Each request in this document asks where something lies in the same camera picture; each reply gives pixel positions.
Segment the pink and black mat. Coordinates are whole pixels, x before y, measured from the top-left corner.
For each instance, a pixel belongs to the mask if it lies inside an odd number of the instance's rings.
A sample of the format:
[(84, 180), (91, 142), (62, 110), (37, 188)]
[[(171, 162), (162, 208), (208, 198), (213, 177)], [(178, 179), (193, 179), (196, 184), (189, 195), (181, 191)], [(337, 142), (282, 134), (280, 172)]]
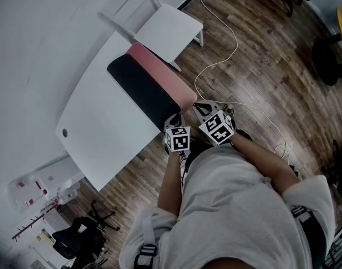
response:
[(140, 43), (112, 61), (107, 71), (159, 130), (197, 100), (196, 93)]

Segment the clear water jug red cap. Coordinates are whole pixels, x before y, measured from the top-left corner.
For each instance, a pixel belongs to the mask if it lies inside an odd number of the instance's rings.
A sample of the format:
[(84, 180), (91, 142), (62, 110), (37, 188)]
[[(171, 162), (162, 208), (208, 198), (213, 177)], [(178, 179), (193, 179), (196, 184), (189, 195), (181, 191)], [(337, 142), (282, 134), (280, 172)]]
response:
[(65, 205), (69, 201), (76, 198), (76, 196), (78, 195), (78, 189), (80, 189), (80, 182), (73, 182), (71, 179), (68, 180), (58, 191), (58, 204)]

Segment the white storage boxes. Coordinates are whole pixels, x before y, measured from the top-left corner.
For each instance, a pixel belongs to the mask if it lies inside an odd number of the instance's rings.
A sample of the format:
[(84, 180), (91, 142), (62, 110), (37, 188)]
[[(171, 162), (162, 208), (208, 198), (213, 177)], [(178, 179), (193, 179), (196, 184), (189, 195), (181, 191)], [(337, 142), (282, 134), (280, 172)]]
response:
[(62, 159), (54, 164), (42, 168), (35, 173), (36, 181), (40, 185), (46, 200), (60, 196), (66, 189), (85, 177), (71, 157)]

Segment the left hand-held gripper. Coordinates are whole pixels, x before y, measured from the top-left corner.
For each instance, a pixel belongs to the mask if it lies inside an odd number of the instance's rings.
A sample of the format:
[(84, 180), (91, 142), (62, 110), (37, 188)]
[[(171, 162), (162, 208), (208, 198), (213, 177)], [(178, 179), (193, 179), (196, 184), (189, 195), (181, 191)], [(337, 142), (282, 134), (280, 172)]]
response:
[(173, 114), (165, 121), (163, 144), (167, 154), (190, 149), (191, 127), (185, 126), (186, 120), (181, 113)]

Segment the person's left forearm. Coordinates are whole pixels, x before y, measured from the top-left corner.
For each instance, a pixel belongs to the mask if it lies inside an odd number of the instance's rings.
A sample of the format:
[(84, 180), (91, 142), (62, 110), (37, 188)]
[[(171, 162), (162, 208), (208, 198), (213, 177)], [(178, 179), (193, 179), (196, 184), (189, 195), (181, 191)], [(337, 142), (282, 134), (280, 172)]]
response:
[(159, 192), (158, 208), (178, 217), (182, 203), (181, 158), (179, 153), (169, 154), (166, 171)]

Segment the clear water bottle red label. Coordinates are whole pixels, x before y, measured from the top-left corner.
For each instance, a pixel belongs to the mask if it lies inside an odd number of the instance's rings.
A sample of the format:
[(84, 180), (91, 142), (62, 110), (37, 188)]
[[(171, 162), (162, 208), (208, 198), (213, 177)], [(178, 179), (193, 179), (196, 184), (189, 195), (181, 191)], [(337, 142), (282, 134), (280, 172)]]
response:
[(15, 208), (24, 212), (35, 205), (48, 192), (34, 175), (26, 174), (9, 182), (8, 196)]

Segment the black round stool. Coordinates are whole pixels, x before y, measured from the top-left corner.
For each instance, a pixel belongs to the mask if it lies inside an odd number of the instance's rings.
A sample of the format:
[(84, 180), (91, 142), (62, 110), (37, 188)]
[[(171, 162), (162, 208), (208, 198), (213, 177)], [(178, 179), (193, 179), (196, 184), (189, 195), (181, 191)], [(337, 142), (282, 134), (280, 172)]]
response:
[(341, 40), (341, 34), (324, 40), (317, 40), (312, 48), (312, 60), (319, 78), (328, 86), (333, 86), (342, 78), (342, 63), (338, 63), (330, 47)]

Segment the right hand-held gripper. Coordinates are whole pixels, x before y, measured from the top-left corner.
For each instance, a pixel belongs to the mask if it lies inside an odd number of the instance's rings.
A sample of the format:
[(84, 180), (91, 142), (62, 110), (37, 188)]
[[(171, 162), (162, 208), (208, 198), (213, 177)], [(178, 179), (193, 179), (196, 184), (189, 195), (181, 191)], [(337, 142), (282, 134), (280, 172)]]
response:
[[(222, 110), (219, 110), (218, 104), (213, 100), (200, 100), (194, 103), (193, 111), (201, 125), (199, 129), (205, 133), (213, 143), (220, 145), (234, 135), (232, 119)], [(207, 114), (218, 110), (207, 120)]]

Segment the black mesh office chair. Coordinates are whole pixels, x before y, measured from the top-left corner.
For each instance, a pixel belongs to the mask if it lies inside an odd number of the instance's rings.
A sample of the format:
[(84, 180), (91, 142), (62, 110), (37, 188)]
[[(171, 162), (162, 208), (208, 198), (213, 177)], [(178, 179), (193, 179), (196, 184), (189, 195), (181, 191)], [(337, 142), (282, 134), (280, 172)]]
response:
[(63, 230), (52, 234), (55, 240), (53, 248), (65, 259), (73, 260), (70, 269), (83, 269), (90, 263), (97, 263), (100, 254), (104, 252), (104, 229), (119, 231), (119, 226), (113, 226), (107, 220), (116, 215), (115, 211), (101, 217), (95, 207), (96, 201), (91, 203), (91, 210), (87, 216), (77, 217), (72, 224)]

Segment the person's black trousers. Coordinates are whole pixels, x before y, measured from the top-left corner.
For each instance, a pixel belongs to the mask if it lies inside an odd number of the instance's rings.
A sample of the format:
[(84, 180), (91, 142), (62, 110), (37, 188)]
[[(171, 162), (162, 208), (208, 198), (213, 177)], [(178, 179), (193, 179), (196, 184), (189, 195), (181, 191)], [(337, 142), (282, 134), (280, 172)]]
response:
[[(239, 135), (243, 136), (244, 138), (253, 141), (253, 139), (243, 130), (241, 129), (236, 129), (235, 130)], [(232, 145), (232, 147), (234, 147), (234, 149), (237, 150), (237, 148), (232, 144), (232, 142), (228, 139), (226, 141), (224, 141), (223, 143), (221, 143), (221, 145)], [(191, 163), (194, 161), (194, 159), (196, 157), (198, 157), (201, 153), (203, 153), (204, 151), (210, 149), (214, 147), (213, 145), (209, 144), (209, 143), (205, 143), (201, 140), (194, 140), (190, 143), (190, 154), (188, 155), (188, 158), (186, 159), (186, 163), (185, 163), (185, 168), (188, 170)]]

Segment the black equipment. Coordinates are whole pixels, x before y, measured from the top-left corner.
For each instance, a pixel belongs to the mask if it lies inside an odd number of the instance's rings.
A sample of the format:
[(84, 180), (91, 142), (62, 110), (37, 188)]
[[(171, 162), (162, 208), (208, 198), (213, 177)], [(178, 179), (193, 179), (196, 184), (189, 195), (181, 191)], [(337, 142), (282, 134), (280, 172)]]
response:
[(336, 185), (339, 195), (342, 197), (342, 147), (339, 147), (337, 140), (333, 140), (334, 165), (325, 170), (329, 185)]

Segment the white chair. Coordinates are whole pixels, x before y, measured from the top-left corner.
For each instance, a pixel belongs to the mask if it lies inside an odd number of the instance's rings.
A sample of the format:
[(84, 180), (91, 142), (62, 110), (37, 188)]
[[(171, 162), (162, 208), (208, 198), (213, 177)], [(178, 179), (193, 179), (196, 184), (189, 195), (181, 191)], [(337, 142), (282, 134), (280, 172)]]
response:
[(109, 0), (101, 14), (179, 72), (182, 51), (192, 41), (204, 45), (203, 24), (161, 0)]

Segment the person's right forearm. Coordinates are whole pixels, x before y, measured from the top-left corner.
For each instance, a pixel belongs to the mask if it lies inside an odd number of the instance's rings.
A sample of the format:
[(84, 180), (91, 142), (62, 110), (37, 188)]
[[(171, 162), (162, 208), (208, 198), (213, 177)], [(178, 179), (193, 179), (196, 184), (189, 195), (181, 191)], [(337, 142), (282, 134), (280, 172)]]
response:
[(300, 182), (291, 167), (271, 151), (235, 133), (230, 141), (244, 158), (265, 177), (271, 179), (273, 189), (282, 195), (289, 187)]

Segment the brown coat rack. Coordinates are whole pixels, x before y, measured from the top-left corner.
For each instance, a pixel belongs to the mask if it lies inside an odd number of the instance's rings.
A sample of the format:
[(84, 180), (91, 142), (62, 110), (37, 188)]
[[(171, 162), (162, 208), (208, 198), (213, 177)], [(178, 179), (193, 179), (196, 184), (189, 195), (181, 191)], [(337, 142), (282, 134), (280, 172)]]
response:
[(35, 216), (34, 218), (30, 218), (30, 222), (26, 226), (22, 226), (21, 228), (17, 228), (17, 233), (12, 236), (12, 240), (15, 242), (18, 242), (20, 239), (20, 235), (25, 232), (27, 229), (32, 228), (35, 223), (37, 223), (39, 220), (44, 220), (44, 217), (47, 213), (49, 213), (52, 209), (55, 209), (55, 207), (51, 207), (50, 209), (47, 209), (43, 211), (39, 216)]

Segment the person's grey shirt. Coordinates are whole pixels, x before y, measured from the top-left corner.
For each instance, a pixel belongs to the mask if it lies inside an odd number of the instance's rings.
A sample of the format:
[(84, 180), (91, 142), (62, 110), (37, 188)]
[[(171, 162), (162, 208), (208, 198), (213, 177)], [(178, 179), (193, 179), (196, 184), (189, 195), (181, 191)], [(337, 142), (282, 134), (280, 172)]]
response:
[(156, 206), (139, 209), (120, 255), (121, 269), (147, 265), (144, 245), (157, 247), (158, 269), (202, 269), (235, 258), (256, 269), (313, 269), (335, 235), (325, 177), (303, 180), (282, 195), (230, 145), (194, 159), (178, 217)]

